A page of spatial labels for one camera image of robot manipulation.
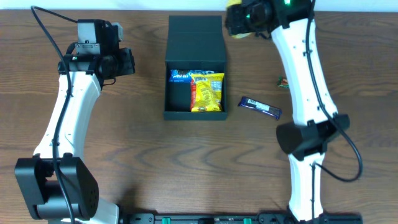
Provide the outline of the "dark blue chocolate bar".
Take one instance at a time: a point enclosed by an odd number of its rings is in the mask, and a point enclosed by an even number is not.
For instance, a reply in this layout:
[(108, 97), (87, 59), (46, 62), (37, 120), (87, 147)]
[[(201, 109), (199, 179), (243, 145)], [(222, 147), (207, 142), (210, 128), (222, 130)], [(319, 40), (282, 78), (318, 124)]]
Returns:
[(251, 110), (254, 110), (254, 111), (257, 111), (260, 113), (264, 113), (268, 116), (275, 118), (276, 120), (279, 120), (282, 115), (282, 110), (280, 108), (276, 108), (276, 107), (267, 105), (260, 101), (256, 101), (252, 98), (248, 98), (246, 96), (243, 96), (241, 98), (241, 101), (238, 103), (238, 106), (249, 108)]

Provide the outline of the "green red KitKat bar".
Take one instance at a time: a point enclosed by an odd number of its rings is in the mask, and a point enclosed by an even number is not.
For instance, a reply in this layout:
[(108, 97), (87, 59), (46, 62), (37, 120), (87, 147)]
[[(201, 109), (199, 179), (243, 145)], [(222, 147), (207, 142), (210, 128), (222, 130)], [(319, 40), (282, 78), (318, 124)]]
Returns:
[(277, 86), (281, 88), (289, 88), (289, 82), (287, 78), (280, 76), (277, 82)]

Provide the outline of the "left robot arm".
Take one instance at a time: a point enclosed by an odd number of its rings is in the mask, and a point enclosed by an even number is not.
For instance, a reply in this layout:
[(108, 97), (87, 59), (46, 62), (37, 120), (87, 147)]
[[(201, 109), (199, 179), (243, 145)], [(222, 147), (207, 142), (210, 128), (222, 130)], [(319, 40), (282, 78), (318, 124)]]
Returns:
[(59, 90), (46, 132), (15, 177), (35, 220), (118, 223), (119, 207), (100, 197), (84, 163), (91, 112), (104, 86), (135, 72), (131, 49), (120, 48), (123, 28), (101, 19), (77, 21), (78, 40), (61, 56)]

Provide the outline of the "black gift box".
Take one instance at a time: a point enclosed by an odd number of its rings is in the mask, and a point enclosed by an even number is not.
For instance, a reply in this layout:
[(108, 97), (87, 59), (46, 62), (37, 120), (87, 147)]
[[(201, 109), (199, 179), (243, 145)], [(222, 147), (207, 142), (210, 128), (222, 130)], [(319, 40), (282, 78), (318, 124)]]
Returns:
[(190, 111), (190, 83), (170, 82), (172, 70), (227, 73), (221, 16), (169, 16), (165, 54), (165, 120), (221, 121), (228, 115), (227, 78), (222, 82), (220, 112)]

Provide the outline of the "blue Oreo cookie pack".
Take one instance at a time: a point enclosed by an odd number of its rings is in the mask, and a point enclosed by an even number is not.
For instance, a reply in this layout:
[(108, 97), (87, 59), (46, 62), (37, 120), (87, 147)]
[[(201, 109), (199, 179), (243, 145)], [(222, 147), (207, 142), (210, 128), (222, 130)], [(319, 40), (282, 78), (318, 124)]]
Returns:
[(172, 83), (190, 83), (192, 81), (191, 76), (193, 74), (207, 75), (215, 73), (212, 70), (182, 70), (182, 69), (172, 69), (170, 71), (169, 82)]

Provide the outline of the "yellow snack bag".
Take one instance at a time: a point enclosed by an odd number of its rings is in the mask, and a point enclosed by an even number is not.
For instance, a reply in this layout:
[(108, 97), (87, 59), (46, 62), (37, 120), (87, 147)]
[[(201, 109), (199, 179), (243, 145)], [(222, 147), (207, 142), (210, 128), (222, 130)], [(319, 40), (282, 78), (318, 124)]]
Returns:
[(194, 113), (221, 112), (224, 73), (211, 73), (207, 75), (193, 74), (191, 78), (197, 85)]

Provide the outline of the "red snack bag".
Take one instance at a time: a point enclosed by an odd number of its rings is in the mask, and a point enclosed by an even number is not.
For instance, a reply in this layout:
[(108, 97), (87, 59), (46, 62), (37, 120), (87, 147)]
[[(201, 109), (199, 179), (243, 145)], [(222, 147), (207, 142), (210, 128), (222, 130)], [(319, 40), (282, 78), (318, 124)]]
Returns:
[(192, 80), (190, 84), (191, 88), (191, 103), (190, 103), (190, 111), (195, 112), (195, 103), (196, 103), (196, 97), (197, 97), (197, 85), (195, 82)]

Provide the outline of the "yellow candy jar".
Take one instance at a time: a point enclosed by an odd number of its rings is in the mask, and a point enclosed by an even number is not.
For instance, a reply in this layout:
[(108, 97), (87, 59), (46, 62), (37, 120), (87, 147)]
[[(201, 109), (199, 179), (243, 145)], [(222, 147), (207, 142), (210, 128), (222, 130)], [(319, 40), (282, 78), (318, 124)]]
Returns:
[(244, 24), (246, 18), (242, 3), (243, 0), (227, 0), (226, 3), (224, 26), (227, 28), (228, 34), (234, 39), (242, 39), (250, 35)]

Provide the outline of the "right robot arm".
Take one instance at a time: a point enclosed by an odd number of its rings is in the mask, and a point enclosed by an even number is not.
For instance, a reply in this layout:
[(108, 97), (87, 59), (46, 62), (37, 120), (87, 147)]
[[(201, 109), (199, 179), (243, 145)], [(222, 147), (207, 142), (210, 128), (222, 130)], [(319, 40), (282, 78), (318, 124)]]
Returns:
[(323, 210), (320, 189), (327, 144), (345, 135), (349, 117), (339, 114), (329, 94), (315, 37), (315, 3), (304, 1), (228, 1), (225, 26), (236, 39), (268, 32), (289, 84), (293, 120), (276, 129), (280, 148), (288, 156), (291, 196), (286, 214), (267, 221), (285, 223), (345, 222)]

